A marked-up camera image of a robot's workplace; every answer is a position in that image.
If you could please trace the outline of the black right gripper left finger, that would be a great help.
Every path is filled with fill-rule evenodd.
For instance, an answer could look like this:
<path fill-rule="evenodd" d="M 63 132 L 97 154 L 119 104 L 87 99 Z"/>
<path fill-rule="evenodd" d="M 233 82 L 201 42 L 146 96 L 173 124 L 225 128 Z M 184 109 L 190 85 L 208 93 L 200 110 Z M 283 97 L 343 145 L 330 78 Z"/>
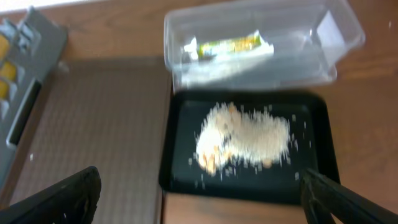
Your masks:
<path fill-rule="evenodd" d="M 87 223 L 100 199 L 101 178 L 89 166 L 36 194 L 1 210 L 1 224 Z"/>

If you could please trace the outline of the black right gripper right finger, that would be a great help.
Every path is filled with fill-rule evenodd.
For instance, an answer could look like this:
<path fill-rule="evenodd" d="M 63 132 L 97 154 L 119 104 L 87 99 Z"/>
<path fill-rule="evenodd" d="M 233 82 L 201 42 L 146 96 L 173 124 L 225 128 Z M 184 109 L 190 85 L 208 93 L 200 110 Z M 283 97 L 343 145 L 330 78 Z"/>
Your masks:
<path fill-rule="evenodd" d="M 397 223 L 397 214 L 312 169 L 302 172 L 300 201 L 308 223 Z"/>

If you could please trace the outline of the leftover rice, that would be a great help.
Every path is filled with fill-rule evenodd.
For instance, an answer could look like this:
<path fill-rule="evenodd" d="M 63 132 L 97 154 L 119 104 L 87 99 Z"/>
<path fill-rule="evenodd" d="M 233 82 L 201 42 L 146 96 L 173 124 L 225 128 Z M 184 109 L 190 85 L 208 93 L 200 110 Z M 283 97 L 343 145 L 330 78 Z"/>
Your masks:
<path fill-rule="evenodd" d="M 290 120 L 273 116 L 266 106 L 262 111 L 245 112 L 234 103 L 217 103 L 201 124 L 195 137 L 195 152 L 188 164 L 195 161 L 214 177 L 236 174 L 236 167 L 252 166 L 255 173 L 270 169 L 273 164 L 291 164 L 289 148 L 299 148 L 290 128 Z"/>

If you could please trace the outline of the green yellow snack wrapper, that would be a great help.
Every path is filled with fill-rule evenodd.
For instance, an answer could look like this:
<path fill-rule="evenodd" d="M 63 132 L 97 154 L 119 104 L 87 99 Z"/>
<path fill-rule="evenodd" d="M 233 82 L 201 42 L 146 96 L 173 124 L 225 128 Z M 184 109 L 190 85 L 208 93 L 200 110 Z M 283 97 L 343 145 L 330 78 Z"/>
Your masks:
<path fill-rule="evenodd" d="M 244 37 L 232 39 L 214 40 L 198 44 L 195 52 L 198 58 L 215 57 L 224 54 L 236 54 L 257 49 L 266 45 L 267 42 L 262 38 L 259 31 L 248 34 Z"/>

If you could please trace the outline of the yellow plate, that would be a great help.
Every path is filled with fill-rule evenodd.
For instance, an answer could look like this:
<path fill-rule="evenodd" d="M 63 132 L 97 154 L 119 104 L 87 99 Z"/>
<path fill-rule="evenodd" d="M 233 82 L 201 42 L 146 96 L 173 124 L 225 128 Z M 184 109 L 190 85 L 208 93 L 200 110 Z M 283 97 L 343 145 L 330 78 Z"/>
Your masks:
<path fill-rule="evenodd" d="M 6 53 L 10 48 L 9 41 L 1 34 L 1 60 L 5 59 Z M 17 77 L 17 68 L 9 61 L 4 61 L 1 65 L 1 99 L 4 100 L 9 94 L 9 84 L 3 78 L 14 81 Z"/>

